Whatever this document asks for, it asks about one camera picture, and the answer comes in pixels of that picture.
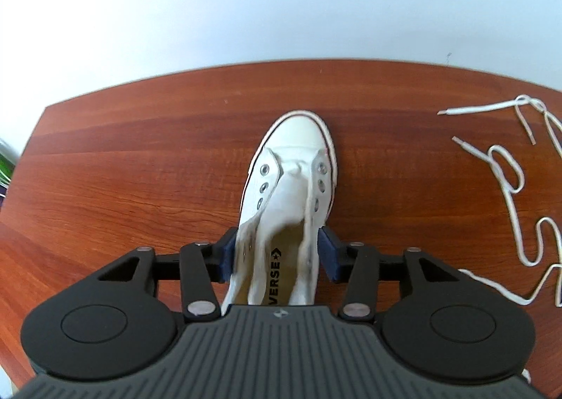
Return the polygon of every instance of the shoe insole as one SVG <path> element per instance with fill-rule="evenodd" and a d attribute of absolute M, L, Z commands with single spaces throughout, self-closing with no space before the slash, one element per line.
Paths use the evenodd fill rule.
<path fill-rule="evenodd" d="M 270 244 L 268 282 L 261 305 L 288 305 L 297 281 L 299 246 L 304 236 L 304 220 L 298 225 L 285 226 L 275 234 Z"/>

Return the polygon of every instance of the white wall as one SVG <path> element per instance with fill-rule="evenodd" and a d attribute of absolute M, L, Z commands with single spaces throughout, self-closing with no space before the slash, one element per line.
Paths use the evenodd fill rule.
<path fill-rule="evenodd" d="M 2 366 L 0 366 L 0 397 L 8 398 L 13 394 L 12 381 Z"/>
<path fill-rule="evenodd" d="M 562 0 L 0 0 L 0 138 L 166 72 L 280 58 L 422 61 L 562 88 Z"/>

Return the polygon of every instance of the white shoelace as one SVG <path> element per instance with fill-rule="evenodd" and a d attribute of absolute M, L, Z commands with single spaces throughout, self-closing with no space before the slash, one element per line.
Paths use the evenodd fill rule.
<path fill-rule="evenodd" d="M 536 141 L 535 141 L 533 133 L 532 133 L 530 127 L 529 127 L 529 124 L 524 119 L 523 115 L 521 114 L 521 111 L 519 110 L 519 106 L 526 105 L 526 104 L 532 105 L 537 111 L 544 114 L 544 121 L 546 123 L 547 129 L 549 130 L 550 138 L 553 142 L 553 145 L 554 145 L 556 151 L 562 157 L 562 149 L 560 147 L 560 142 L 558 141 L 558 138 L 556 137 L 550 122 L 553 122 L 554 125 L 558 129 L 560 129 L 561 131 L 562 131 L 562 123 L 560 123 L 560 121 L 552 113 L 550 113 L 547 110 L 546 105 L 540 99 L 531 98 L 528 95 L 520 95 L 520 96 L 516 97 L 515 100 L 513 100 L 513 101 L 500 102 L 500 103 L 497 103 L 497 104 L 491 104 L 491 105 L 485 105 L 485 106 L 447 109 L 447 110 L 440 111 L 438 113 L 438 115 L 443 115 L 443 114 L 445 114 L 445 115 L 462 115 L 462 114 L 468 114 L 468 113 L 486 112 L 486 111 L 491 111 L 491 110 L 504 109 L 504 108 L 507 108 L 507 107 L 515 107 L 515 111 L 516 111 L 516 113 L 519 117 L 519 120 L 521 121 L 523 127 L 525 128 L 525 130 L 527 132 L 527 135 L 529 136 L 529 139 L 531 140 L 531 142 L 533 144 L 535 144 Z M 527 255 L 525 254 L 525 249 L 524 249 L 524 246 L 523 246 L 523 236 L 522 236 L 522 233 L 521 233 L 521 226 L 519 225 L 519 218 L 518 218 L 518 215 L 517 215 L 517 210 L 515 208 L 515 203 L 513 201 L 513 196 L 512 196 L 513 194 L 517 194 L 519 191 L 521 191 L 523 189 L 523 187 L 525 186 L 525 177 L 524 177 L 524 174 L 523 174 L 523 170 L 521 169 L 521 166 L 519 166 L 519 163 L 515 160 L 515 158 L 513 158 L 513 156 L 505 148 L 503 148 L 500 145 L 491 146 L 488 149 L 488 153 L 485 154 L 485 153 L 481 152 L 479 149 L 472 146 L 470 143 L 467 143 L 467 142 L 464 142 L 464 141 L 460 140 L 458 137 L 453 137 L 452 139 L 453 139 L 454 142 L 458 143 L 468 153 L 470 153 L 471 155 L 474 155 L 477 158 L 479 158 L 479 159 L 485 161 L 486 163 L 488 163 L 488 165 L 490 166 L 494 176 L 498 180 L 499 187 L 501 188 L 502 194 L 504 195 L 504 198 L 505 198 L 505 204 L 508 207 L 509 217 L 510 217 L 510 220 L 511 220 L 511 226 L 512 226 L 512 229 L 513 229 L 513 236 L 515 238 L 515 245 L 516 245 L 516 248 L 517 248 L 517 256 L 519 257 L 519 260 L 521 261 L 521 263 L 524 266 L 527 266 L 527 267 L 536 266 L 537 264 L 540 263 L 540 261 L 543 258 L 544 239 L 543 239 L 543 236 L 542 236 L 542 223 L 548 223 L 551 226 L 551 228 L 553 229 L 555 240 L 556 240 L 556 249 L 557 249 L 557 253 L 558 253 L 558 263 L 554 263 L 554 264 L 551 264 L 549 266 L 549 268 L 546 270 L 546 272 L 542 276 L 540 282 L 538 283 L 537 287 L 532 292 L 532 294 L 529 298 L 523 298 L 523 297 L 509 291 L 508 289 L 506 289 L 505 287 L 503 287 L 499 283 L 497 283 L 493 280 L 490 280 L 489 278 L 479 277 L 479 276 L 473 274 L 469 270 L 460 269 L 461 272 L 469 275 L 474 280 L 477 280 L 481 283 L 484 283 L 485 285 L 488 285 L 489 287 L 492 287 L 492 288 L 496 289 L 497 291 L 499 291 L 503 296 L 505 296 L 509 300 L 511 300 L 511 301 L 513 301 L 513 302 L 515 302 L 519 305 L 528 305 L 531 302 L 533 302 L 535 300 L 535 298 L 538 296 L 541 288 L 543 287 L 543 285 L 546 282 L 547 278 L 549 277 L 550 273 L 554 269 L 562 269 L 562 235 L 560 234 L 560 229 L 558 228 L 555 221 L 550 217 L 542 217 L 541 219 L 539 219 L 537 221 L 537 223 L 535 224 L 535 232 L 536 232 L 536 235 L 537 235 L 537 256 L 536 256 L 535 260 L 529 260 L 529 258 L 527 258 Z M 515 174 L 517 175 L 517 178 L 518 178 L 517 187 L 513 187 L 508 182 L 508 180 L 505 178 L 505 175 L 504 175 L 503 170 L 501 169 L 501 166 L 494 159 L 494 155 L 493 155 L 494 152 L 503 156 L 505 158 L 505 160 L 509 163 L 509 165 L 512 167 L 512 169 L 515 171 Z M 555 305 L 557 307 L 562 307 L 562 272 L 558 274 L 558 281 L 556 283 Z"/>
<path fill-rule="evenodd" d="M 463 114 L 471 114 L 471 113 L 480 113 L 480 112 L 490 112 L 493 110 L 501 110 L 506 109 L 508 107 L 514 107 L 515 113 L 519 118 L 519 121 L 525 128 L 527 132 L 527 136 L 533 145 L 537 142 L 535 140 L 535 136 L 533 136 L 533 131 L 530 129 L 529 123 L 525 120 L 525 117 L 521 113 L 521 109 L 519 109 L 522 105 L 530 105 L 535 108 L 539 113 L 543 114 L 544 123 L 546 124 L 546 129 L 549 131 L 550 140 L 553 142 L 554 148 L 562 157 L 562 146 L 560 145 L 560 141 L 556 137 L 556 133 L 554 132 L 553 125 L 558 128 L 560 132 L 562 132 L 562 122 L 557 119 L 557 117 L 552 113 L 549 112 L 549 109 L 546 108 L 546 105 L 542 100 L 530 97 L 528 95 L 519 95 L 512 101 L 505 101 L 505 102 L 498 102 L 495 104 L 490 105 L 480 105 L 474 107 L 459 107 L 454 109 L 447 109 L 447 110 L 440 110 L 437 112 L 438 115 L 463 115 Z"/>
<path fill-rule="evenodd" d="M 521 375 L 524 376 L 527 383 L 530 384 L 530 372 L 527 369 L 523 369 Z"/>
<path fill-rule="evenodd" d="M 475 275 L 469 270 L 466 269 L 459 269 L 459 271 L 467 274 L 468 276 L 472 277 L 474 280 L 477 280 L 489 287 L 495 288 L 498 290 L 503 296 L 507 297 L 510 301 L 513 301 L 519 305 L 528 305 L 535 300 L 538 296 L 539 291 L 542 289 L 544 282 L 549 277 L 550 273 L 554 269 L 562 269 L 562 235 L 560 234 L 560 229 L 554 222 L 554 220 L 550 217 L 542 217 L 537 223 L 535 224 L 535 232 L 537 234 L 537 256 L 535 260 L 531 261 L 527 258 L 525 253 L 525 248 L 523 246 L 523 236 L 521 234 L 521 226 L 519 225 L 519 217 L 517 216 L 517 209 L 515 208 L 515 202 L 513 202 L 513 194 L 517 194 L 519 191 L 523 189 L 525 185 L 525 179 L 523 175 L 523 170 L 519 163 L 513 158 L 513 156 L 502 146 L 500 145 L 493 145 L 488 149 L 488 154 L 482 153 L 479 149 L 473 147 L 470 143 L 464 142 L 460 140 L 458 137 L 454 137 L 453 141 L 458 143 L 464 150 L 466 150 L 471 155 L 480 158 L 481 160 L 485 161 L 490 165 L 492 172 L 494 173 L 497 181 L 499 183 L 499 187 L 501 188 L 502 193 L 504 194 L 505 204 L 508 207 L 509 218 L 511 220 L 511 226 L 513 228 L 513 236 L 515 238 L 515 246 L 517 248 L 517 256 L 519 260 L 524 266 L 533 267 L 539 264 L 542 260 L 544 255 L 544 239 L 542 236 L 542 223 L 548 223 L 554 232 L 554 237 L 556 239 L 556 249 L 558 251 L 558 263 L 551 264 L 550 267 L 546 270 L 544 275 L 541 278 L 541 281 L 538 283 L 535 290 L 532 292 L 529 298 L 523 298 L 514 292 L 509 291 L 507 288 L 503 287 L 499 283 L 490 280 L 489 278 L 479 277 Z M 512 169 L 515 171 L 518 177 L 518 185 L 517 188 L 513 188 L 513 186 L 508 182 L 505 178 L 504 172 L 501 169 L 498 162 L 494 159 L 493 152 L 496 152 L 502 155 L 505 160 L 509 163 Z M 562 273 L 558 275 L 558 281 L 556 284 L 556 292 L 555 292 L 555 305 L 557 307 L 562 307 Z"/>

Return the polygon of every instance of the wooden table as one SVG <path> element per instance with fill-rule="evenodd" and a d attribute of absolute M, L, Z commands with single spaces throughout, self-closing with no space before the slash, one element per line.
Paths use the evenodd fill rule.
<path fill-rule="evenodd" d="M 19 341 L 32 308 L 137 245 L 157 253 L 217 240 L 238 224 L 249 161 L 282 113 L 309 109 L 335 140 L 339 184 L 329 224 L 346 241 L 400 253 L 416 245 L 524 294 L 557 262 L 554 237 L 535 268 L 522 266 L 496 178 L 451 141 L 504 145 L 525 171 L 515 196 L 528 254 L 534 224 L 562 226 L 560 157 L 542 117 L 524 108 L 532 146 L 512 109 L 436 116 L 439 109 L 527 93 L 562 116 L 559 92 L 491 74 L 384 61 L 293 61 L 218 67 L 129 83 L 46 109 L 0 214 L 0 365 L 21 386 L 33 374 Z M 512 180 L 514 176 L 507 172 Z M 562 308 L 555 278 L 527 307 L 537 328 L 533 383 L 562 392 Z M 317 302 L 343 286 L 321 272 Z M 177 308 L 179 286 L 160 298 Z M 225 285 L 216 287 L 221 300 Z M 383 287 L 381 308 L 397 299 Z"/>

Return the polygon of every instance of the shoe toe cap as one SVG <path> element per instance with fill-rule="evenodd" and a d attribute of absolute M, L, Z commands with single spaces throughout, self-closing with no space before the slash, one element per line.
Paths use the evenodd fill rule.
<path fill-rule="evenodd" d="M 326 139 L 319 124 L 306 114 L 295 113 L 282 121 L 266 142 L 266 146 L 276 147 L 307 147 L 325 149 Z"/>

